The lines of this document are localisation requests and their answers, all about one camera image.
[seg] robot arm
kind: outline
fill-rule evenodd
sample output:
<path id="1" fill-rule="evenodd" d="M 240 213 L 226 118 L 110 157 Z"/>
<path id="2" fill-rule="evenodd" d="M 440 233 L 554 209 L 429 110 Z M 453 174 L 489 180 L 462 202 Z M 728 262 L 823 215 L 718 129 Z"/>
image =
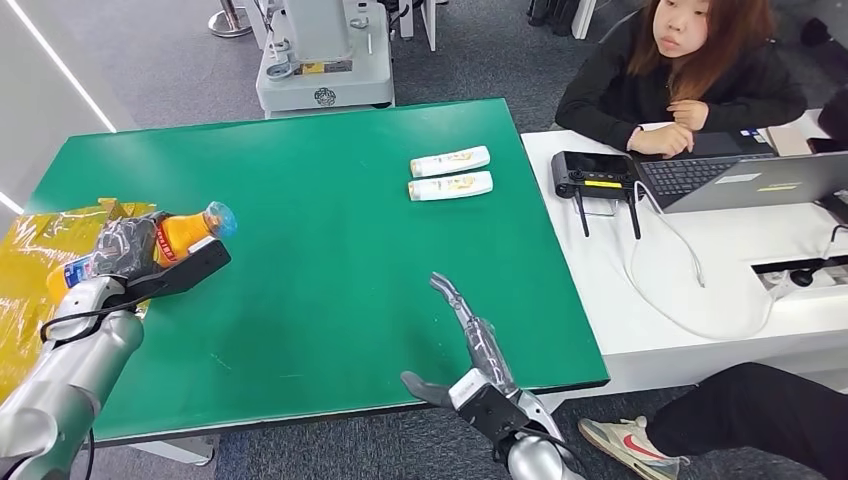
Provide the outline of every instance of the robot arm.
<path id="1" fill-rule="evenodd" d="M 459 413 L 492 442 L 496 461 L 504 463 L 515 480 L 583 480 L 568 468 L 566 460 L 574 457 L 542 402 L 515 386 L 491 327 L 474 315 L 446 277 L 433 273 L 430 285 L 454 309 L 465 332 L 472 368 L 451 387 L 403 372 L 401 380 L 409 393 Z"/>
<path id="2" fill-rule="evenodd" d="M 30 374 L 0 406 L 0 478 L 64 479 L 144 330 L 138 303 L 182 293 L 230 261 L 213 240 L 130 283 L 99 276 L 62 299 Z"/>

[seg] laptop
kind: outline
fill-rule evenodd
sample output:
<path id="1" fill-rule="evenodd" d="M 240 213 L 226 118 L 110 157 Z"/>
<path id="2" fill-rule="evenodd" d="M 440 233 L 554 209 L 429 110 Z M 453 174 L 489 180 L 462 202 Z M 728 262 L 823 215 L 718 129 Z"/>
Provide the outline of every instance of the laptop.
<path id="1" fill-rule="evenodd" d="M 776 157 L 756 130 L 696 134 L 670 160 L 633 155 L 666 213 L 806 203 L 848 186 L 848 152 Z"/>

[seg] green tabletop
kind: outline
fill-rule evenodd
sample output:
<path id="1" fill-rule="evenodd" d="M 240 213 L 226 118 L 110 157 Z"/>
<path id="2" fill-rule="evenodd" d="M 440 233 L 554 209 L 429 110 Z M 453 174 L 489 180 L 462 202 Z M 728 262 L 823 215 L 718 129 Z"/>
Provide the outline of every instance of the green tabletop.
<path id="1" fill-rule="evenodd" d="M 487 195 L 413 203 L 409 160 L 477 145 Z M 447 275 L 495 327 L 516 382 L 608 380 L 527 156 L 501 99 L 70 138 L 29 203 L 98 197 L 236 213 L 232 262 L 154 300 L 99 440 L 414 402 L 399 375 L 469 367 Z"/>

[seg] orange juice bottle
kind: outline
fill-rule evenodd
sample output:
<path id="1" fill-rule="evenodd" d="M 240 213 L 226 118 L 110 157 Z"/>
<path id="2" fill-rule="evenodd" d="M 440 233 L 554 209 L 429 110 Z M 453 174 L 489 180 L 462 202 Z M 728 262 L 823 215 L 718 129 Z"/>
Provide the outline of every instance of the orange juice bottle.
<path id="1" fill-rule="evenodd" d="M 228 237 L 238 228 L 232 210 L 221 202 L 212 202 L 195 215 L 171 216 L 156 226 L 153 260 L 169 267 L 188 256 L 188 249 L 206 237 Z M 47 275 L 50 299 L 59 302 L 74 285 L 96 277 L 89 254 L 60 265 Z"/>
<path id="2" fill-rule="evenodd" d="M 169 267 L 188 256 L 188 249 L 206 237 L 228 237 L 235 233 L 236 217 L 221 202 L 212 202 L 195 215 L 168 217 L 156 227 L 153 259 Z"/>

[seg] red swoosh logo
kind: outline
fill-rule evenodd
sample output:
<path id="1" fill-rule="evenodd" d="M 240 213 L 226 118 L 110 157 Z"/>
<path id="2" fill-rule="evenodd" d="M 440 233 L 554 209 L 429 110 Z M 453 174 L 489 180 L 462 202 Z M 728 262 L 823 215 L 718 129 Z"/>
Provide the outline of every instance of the red swoosh logo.
<path id="1" fill-rule="evenodd" d="M 636 445 L 633 442 L 633 435 L 632 434 L 624 437 L 624 446 L 626 446 L 627 448 L 629 448 L 631 450 L 635 450 L 636 452 L 639 452 L 643 455 L 647 455 L 651 458 L 656 458 L 657 460 L 666 460 L 665 457 L 661 457 L 661 456 L 657 455 L 656 453 L 649 452 L 649 451 L 645 450 L 644 448 L 640 447 L 639 445 Z"/>

